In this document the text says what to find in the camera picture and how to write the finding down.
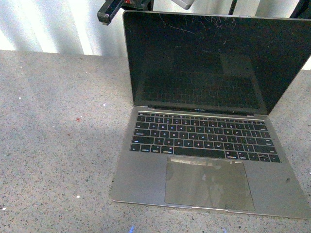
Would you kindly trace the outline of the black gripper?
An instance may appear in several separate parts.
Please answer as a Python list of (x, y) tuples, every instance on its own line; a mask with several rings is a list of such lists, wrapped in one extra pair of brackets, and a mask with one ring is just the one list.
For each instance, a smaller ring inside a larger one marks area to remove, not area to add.
[(153, 0), (106, 0), (97, 12), (97, 18), (103, 25), (109, 25), (120, 9), (152, 11)]

